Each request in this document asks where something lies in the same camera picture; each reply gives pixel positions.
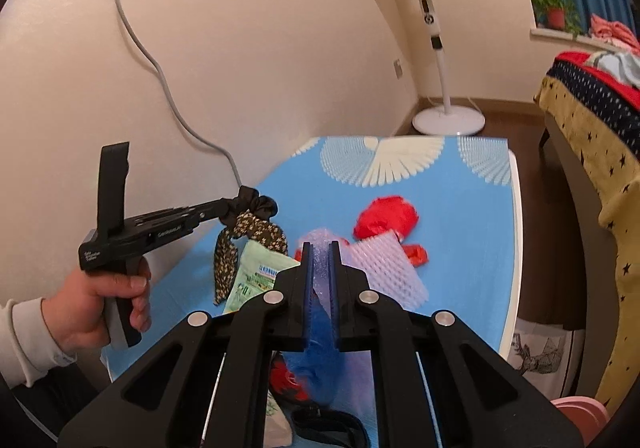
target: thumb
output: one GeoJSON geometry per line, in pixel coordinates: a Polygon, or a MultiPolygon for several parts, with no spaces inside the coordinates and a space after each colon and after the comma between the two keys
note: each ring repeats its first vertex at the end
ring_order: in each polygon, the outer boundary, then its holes
{"type": "Polygon", "coordinates": [[[145,292],[147,283],[145,277],[119,273],[103,273],[89,277],[90,288],[98,297],[139,297],[145,292]]]}

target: white sleeve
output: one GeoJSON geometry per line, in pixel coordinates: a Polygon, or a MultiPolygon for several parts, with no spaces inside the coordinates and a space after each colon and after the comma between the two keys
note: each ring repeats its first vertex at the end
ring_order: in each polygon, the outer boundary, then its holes
{"type": "Polygon", "coordinates": [[[53,367],[76,361],[51,337],[41,310],[42,298],[0,307],[0,373],[9,388],[33,385],[53,367]]]}

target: green leaves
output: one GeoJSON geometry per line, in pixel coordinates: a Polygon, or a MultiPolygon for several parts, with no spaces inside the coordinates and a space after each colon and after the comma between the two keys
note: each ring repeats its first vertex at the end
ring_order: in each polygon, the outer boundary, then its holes
{"type": "Polygon", "coordinates": [[[580,15],[575,8],[574,0],[531,0],[536,22],[546,16],[549,10],[559,8],[564,10],[565,30],[577,37],[583,30],[580,25],[580,15]]]}

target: potted plant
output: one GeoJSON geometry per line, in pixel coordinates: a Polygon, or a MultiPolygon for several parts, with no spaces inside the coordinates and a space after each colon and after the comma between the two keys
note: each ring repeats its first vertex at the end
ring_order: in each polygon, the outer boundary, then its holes
{"type": "Polygon", "coordinates": [[[546,16],[547,27],[566,31],[574,35],[582,32],[580,16],[575,9],[574,0],[531,0],[536,22],[546,16]]]}

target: blue fluffy object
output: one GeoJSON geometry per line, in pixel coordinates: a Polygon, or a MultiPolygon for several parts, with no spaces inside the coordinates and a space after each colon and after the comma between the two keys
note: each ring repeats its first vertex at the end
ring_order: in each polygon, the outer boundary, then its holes
{"type": "Polygon", "coordinates": [[[320,405],[333,401],[344,357],[334,345],[331,320],[314,294],[311,299],[309,343],[304,352],[283,352],[287,368],[311,399],[320,405]]]}

